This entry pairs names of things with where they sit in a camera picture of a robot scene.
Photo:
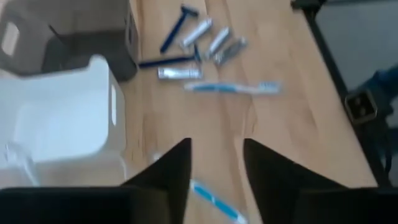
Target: blue object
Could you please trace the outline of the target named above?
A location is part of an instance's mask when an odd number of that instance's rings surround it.
[[[174,57],[174,58],[149,60],[149,61],[140,62],[138,65],[139,65],[139,68],[151,68],[151,67],[158,67],[161,65],[189,62],[189,61],[194,61],[194,60],[201,63],[200,53],[199,53],[197,45],[195,45],[195,52],[193,53],[192,56],[180,56],[180,57]]]
[[[389,101],[392,101],[398,95],[398,65],[388,70],[376,72],[368,82],[376,82],[379,84]]]
[[[184,84],[184,89],[199,92],[245,93],[251,95],[276,95],[280,93],[279,82],[261,82],[258,86],[246,86],[235,83],[192,82]]]
[[[194,193],[199,195],[201,198],[206,201],[212,203],[216,208],[222,211],[228,218],[234,221],[237,224],[247,224],[248,221],[246,218],[240,214],[236,209],[229,206],[227,203],[223,202],[213,193],[211,193],[208,189],[206,189],[202,184],[199,184],[195,180],[191,180],[191,189]]]
[[[188,15],[193,16],[193,17],[199,16],[199,12],[196,9],[192,9],[192,8],[186,7],[184,5],[181,5],[181,11],[182,11],[182,15],[180,16],[180,19],[174,25],[173,29],[170,31],[170,34],[167,36],[165,42],[163,43],[163,45],[160,48],[160,52],[162,54],[164,54],[166,52],[166,50],[172,44],[175,36],[180,31],[181,26],[182,26],[183,22],[185,21],[185,19],[187,18],[187,16]]]

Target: white plastic container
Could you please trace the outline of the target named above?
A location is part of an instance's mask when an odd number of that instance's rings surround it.
[[[131,175],[121,157],[124,97],[106,60],[94,56],[82,70],[0,79],[0,147],[9,142],[27,151],[41,185],[123,182]],[[0,155],[0,187],[25,185],[2,184],[20,170]]]

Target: blue and white toothbrush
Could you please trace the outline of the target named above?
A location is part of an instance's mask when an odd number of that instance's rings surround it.
[[[211,193],[208,189],[206,189],[202,184],[195,180],[191,180],[190,182],[191,190],[199,195],[201,198],[206,201],[212,203],[216,208],[222,211],[228,218],[230,218],[236,224],[247,224],[248,220],[235,208],[227,205],[221,199],[219,199],[215,194]]]
[[[247,86],[235,83],[190,82],[184,85],[184,89],[198,92],[276,95],[280,93],[281,84],[280,82],[261,82],[258,86]]]

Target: metal tube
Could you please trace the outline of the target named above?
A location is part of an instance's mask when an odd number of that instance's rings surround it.
[[[159,79],[169,80],[203,78],[203,74],[198,68],[158,68],[157,76]]]
[[[186,49],[199,39],[203,34],[210,30],[213,25],[212,19],[202,21],[191,33],[189,33],[180,43],[182,49]]]
[[[229,27],[224,27],[220,30],[216,38],[212,41],[207,50],[205,57],[210,59],[217,51],[222,47],[223,44],[231,37],[232,31]]]
[[[218,52],[214,57],[214,63],[216,65],[221,66],[224,63],[226,63],[229,59],[237,56],[242,49],[244,49],[248,45],[248,40],[246,40],[244,37],[239,38],[236,42],[231,44],[229,47],[224,49],[221,52]]]

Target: wooden surface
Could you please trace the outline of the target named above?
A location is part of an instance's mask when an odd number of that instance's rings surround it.
[[[348,187],[376,182],[322,57],[301,12],[288,0],[136,0],[132,7],[140,35],[141,58],[159,57],[159,47],[180,16],[181,3],[196,7],[201,19],[214,19],[249,47],[217,69],[204,63],[206,80],[257,85],[281,81],[278,96],[192,93],[181,82],[160,82],[156,70],[143,70],[122,85],[126,98],[127,154],[138,169],[156,152],[185,137],[193,139],[192,177],[260,223],[246,178],[243,139],[253,138],[295,162]],[[197,24],[190,19],[183,33]],[[180,54],[173,46],[168,55]],[[185,223],[230,223],[209,203],[190,195]]]

